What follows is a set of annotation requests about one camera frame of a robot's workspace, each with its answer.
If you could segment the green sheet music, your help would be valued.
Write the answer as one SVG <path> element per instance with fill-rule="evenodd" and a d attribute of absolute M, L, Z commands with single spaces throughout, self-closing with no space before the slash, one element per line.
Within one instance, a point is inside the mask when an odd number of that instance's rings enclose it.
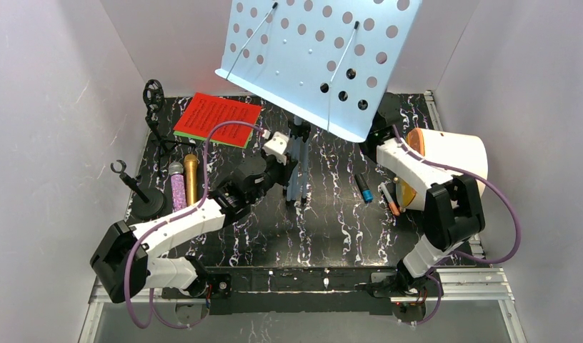
<path fill-rule="evenodd" d="M 199 141 L 206 140 L 206 136 L 197 136 L 197 135 L 193 135 L 193 134 L 187 134 L 187 133 L 184 133 L 182 131 L 174 131 L 174 135 L 193 139 L 193 140 L 199 140 Z M 252 138 L 252 134 L 248 134 L 245 137 L 239 138 L 239 139 L 226 138 L 225 136 L 223 136 L 221 134 L 214 134 L 211 137 L 210 142 L 214 143 L 214 144 L 223 144 L 226 146 L 233 146 L 233 147 L 245 149 L 251 138 Z"/>

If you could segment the grey tripod music stand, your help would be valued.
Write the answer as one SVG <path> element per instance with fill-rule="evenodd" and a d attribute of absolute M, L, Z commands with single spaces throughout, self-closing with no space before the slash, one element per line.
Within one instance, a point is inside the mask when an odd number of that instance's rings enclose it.
<path fill-rule="evenodd" d="M 379 107 L 417 17 L 419 1 L 234 1 L 216 75 L 286 110 L 289 154 L 299 162 L 284 185 L 307 198 L 314 127 L 362 143 L 391 119 Z"/>

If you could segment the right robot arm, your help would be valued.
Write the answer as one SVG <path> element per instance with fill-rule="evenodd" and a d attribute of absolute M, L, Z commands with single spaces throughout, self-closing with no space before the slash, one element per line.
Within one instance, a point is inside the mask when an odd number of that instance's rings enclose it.
<path fill-rule="evenodd" d="M 370 292 L 421 289 L 438 262 L 485 226 L 481 198 L 488 165 L 482 140 L 419 127 L 402 136 L 401 123 L 399 97 L 386 93 L 359 146 L 399 178 L 393 202 L 398 210 L 422 212 L 423 233 L 393 275 L 366 287 Z"/>

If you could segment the red sheet music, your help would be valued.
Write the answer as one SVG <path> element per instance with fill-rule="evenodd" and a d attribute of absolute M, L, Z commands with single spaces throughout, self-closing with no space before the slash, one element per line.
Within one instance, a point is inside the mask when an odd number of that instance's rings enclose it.
<path fill-rule="evenodd" d="M 261 107 L 258 105 L 197 93 L 174 125 L 174 131 L 208 137 L 216 125 L 226 121 L 243 121 L 255 125 L 260 112 Z M 252 132 L 253 129 L 247 126 L 229 124 L 214 134 L 239 139 Z"/>

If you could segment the black tripod mic stand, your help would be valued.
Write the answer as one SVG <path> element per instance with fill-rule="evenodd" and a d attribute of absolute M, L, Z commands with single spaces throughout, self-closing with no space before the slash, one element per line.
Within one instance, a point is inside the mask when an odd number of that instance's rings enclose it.
<path fill-rule="evenodd" d="M 160 81 L 156 79 L 148 80 L 148 82 L 145 83 L 142 97 L 147 110 L 145 122 L 149 131 L 154 136 L 151 142 L 157 147 L 160 156 L 171 154 L 178 146 L 196 147 L 196 144 L 193 142 L 167 139 L 160 134 L 158 115 L 165 104 L 164 90 Z"/>

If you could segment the black marker blue cap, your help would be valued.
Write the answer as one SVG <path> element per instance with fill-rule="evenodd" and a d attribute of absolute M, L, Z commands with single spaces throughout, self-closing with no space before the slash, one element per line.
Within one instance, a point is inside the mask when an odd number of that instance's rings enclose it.
<path fill-rule="evenodd" d="M 373 201 L 373 195 L 363 174 L 355 174 L 354 179 L 364 202 L 366 204 L 371 203 Z"/>

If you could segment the purple glitter microphone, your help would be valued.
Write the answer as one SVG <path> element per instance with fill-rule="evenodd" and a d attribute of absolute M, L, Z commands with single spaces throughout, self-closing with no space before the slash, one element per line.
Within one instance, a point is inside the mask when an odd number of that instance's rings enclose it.
<path fill-rule="evenodd" d="M 171 185 L 172 209 L 173 212 L 177 212 L 187 207 L 183 165 L 173 161 L 168 166 L 168 174 Z"/>

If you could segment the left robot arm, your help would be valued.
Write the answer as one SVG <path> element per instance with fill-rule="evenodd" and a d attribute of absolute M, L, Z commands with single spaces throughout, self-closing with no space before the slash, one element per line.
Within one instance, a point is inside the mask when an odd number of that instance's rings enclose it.
<path fill-rule="evenodd" d="M 143 289 L 177 288 L 201 294 L 209 273 L 196 257 L 163 255 L 195 237 L 215 232 L 246 217 L 276 184 L 291 179 L 298 161 L 279 161 L 262 153 L 246 158 L 204 201 L 150 222 L 113 223 L 90 259 L 110 300 L 120 304 Z"/>

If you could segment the gold microphone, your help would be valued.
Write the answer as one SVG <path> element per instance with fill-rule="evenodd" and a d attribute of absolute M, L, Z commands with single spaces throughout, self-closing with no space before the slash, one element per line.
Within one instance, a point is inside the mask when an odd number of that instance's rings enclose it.
<path fill-rule="evenodd" d="M 186 203 L 190 207 L 197 202 L 196 171 L 199 165 L 195 154 L 187 154 L 183 160 L 184 178 L 186 187 Z"/>

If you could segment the black round-base mic stand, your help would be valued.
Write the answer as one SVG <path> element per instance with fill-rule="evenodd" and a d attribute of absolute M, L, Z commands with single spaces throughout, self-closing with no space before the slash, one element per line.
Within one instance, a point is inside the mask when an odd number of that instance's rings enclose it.
<path fill-rule="evenodd" d="M 117 159 L 110 163 L 110 169 L 117 174 L 120 180 L 131 190 L 131 215 L 140 220 L 156 219 L 166 205 L 166 197 L 157 188 L 141 188 L 137 178 L 132 178 L 126 173 L 126 163 Z"/>

